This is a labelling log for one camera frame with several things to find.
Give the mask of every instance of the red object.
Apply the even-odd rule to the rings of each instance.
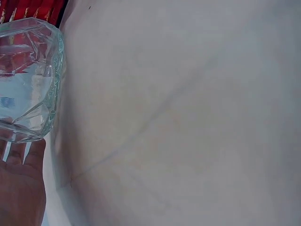
[[[16,12],[18,3],[19,3],[19,0],[9,0],[8,1],[7,7],[6,7],[5,19],[4,19],[5,23],[14,20],[14,14]]]
[[[31,0],[20,0],[18,6],[16,7],[14,20],[20,20],[26,18]]]
[[[0,0],[0,3],[0,24],[2,24],[5,19],[6,6],[8,4],[8,0]]]
[[[42,0],[32,0],[26,17],[33,17],[37,9],[41,6]]]
[[[64,3],[65,3],[64,0],[56,0],[55,3],[53,4],[53,10],[52,10],[51,17],[49,19],[49,23],[53,24],[54,26],[57,23],[58,17],[64,6]]]
[[[50,18],[52,6],[55,0],[43,0],[41,6],[36,11],[34,17],[48,21]]]

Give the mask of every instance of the faceted glass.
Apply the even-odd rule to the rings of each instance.
[[[53,127],[64,73],[63,35],[35,18],[0,25],[0,139],[42,139]]]

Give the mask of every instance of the white wall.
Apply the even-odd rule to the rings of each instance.
[[[297,0],[70,0],[50,225],[299,226],[300,15]]]

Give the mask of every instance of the glass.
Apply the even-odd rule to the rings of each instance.
[[[52,129],[63,73],[59,29],[36,18],[0,25],[0,139],[37,141]]]

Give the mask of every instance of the skin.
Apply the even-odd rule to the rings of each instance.
[[[46,206],[42,174],[46,142],[33,142],[25,160],[26,144],[12,144],[4,162],[6,145],[0,140],[0,225],[40,226]]]

